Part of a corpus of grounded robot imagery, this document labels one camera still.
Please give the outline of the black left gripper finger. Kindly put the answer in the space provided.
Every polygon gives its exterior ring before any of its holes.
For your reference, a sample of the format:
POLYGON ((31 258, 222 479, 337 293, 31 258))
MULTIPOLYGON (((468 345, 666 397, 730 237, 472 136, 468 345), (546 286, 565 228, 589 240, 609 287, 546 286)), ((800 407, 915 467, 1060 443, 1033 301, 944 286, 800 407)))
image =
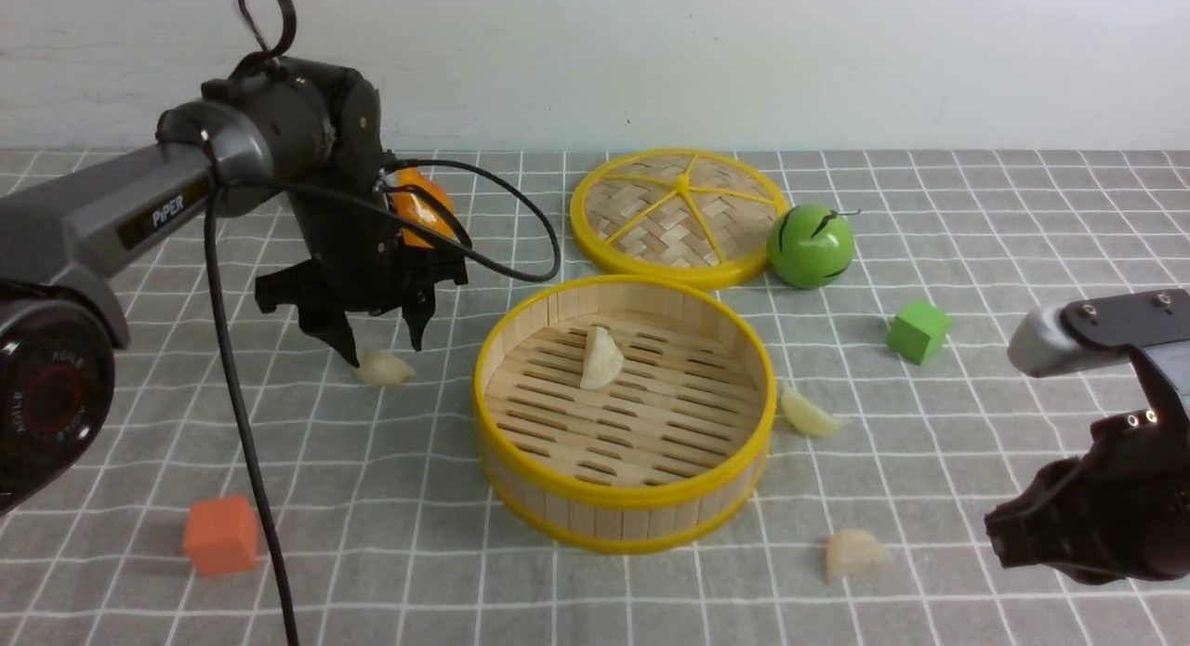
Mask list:
POLYGON ((298 306, 298 327, 305 335, 322 341, 349 366, 361 366, 357 341, 344 311, 298 306))
POLYGON ((407 293, 401 300, 401 316, 409 333, 411 346, 416 352, 422 351, 424 335, 436 311, 437 299, 433 287, 422 287, 420 290, 407 293))

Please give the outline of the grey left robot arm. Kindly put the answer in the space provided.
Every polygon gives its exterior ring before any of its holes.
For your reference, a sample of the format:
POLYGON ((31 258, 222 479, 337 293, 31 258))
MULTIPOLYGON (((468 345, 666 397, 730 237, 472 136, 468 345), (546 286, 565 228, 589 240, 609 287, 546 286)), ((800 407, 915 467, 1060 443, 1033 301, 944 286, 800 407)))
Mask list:
POLYGON ((347 315, 400 309, 420 347, 436 286, 468 272, 378 192, 378 117, 353 69, 251 54, 162 113, 152 145, 4 197, 4 513, 71 468, 108 416, 130 344, 111 278, 205 211, 238 218, 288 194, 311 256, 255 280, 259 311, 294 307, 306 335, 357 363, 347 315))

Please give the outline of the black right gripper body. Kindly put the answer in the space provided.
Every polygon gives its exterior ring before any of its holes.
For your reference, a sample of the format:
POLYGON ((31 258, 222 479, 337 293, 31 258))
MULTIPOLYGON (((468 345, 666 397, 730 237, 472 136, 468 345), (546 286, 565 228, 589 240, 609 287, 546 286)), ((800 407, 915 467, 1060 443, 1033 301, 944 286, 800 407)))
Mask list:
POLYGON ((1003 567, 1046 566, 1089 587, 1185 578, 1186 349, 1144 349, 1130 362, 1147 408, 1092 424, 1084 454, 1047 464, 987 514, 1003 567))

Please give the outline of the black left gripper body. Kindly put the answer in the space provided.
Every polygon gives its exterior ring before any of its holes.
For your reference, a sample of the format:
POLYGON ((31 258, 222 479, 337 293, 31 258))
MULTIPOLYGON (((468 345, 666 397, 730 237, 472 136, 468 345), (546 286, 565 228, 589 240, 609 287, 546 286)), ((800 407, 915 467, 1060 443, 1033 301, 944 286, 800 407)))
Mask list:
POLYGON ((386 148, 369 148, 342 151, 302 178, 261 180, 288 197, 309 256, 255 280, 259 311, 313 306, 382 315, 403 311, 403 295, 422 287, 468 284, 470 236, 458 218, 446 217, 452 240, 392 211, 392 192, 419 192, 392 186, 392 175, 409 167, 386 148))

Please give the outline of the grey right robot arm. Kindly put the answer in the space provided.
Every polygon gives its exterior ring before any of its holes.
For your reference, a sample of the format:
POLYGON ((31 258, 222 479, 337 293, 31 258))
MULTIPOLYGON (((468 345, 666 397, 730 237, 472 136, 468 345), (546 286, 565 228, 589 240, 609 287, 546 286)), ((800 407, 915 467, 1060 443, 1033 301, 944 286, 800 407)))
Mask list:
POLYGON ((1052 460, 985 515, 1006 569, 1046 566, 1088 587, 1169 582, 1189 570, 1189 316, 1173 287, 1031 311, 1012 366, 1033 378, 1130 363, 1142 409, 1090 426, 1086 453, 1052 460))

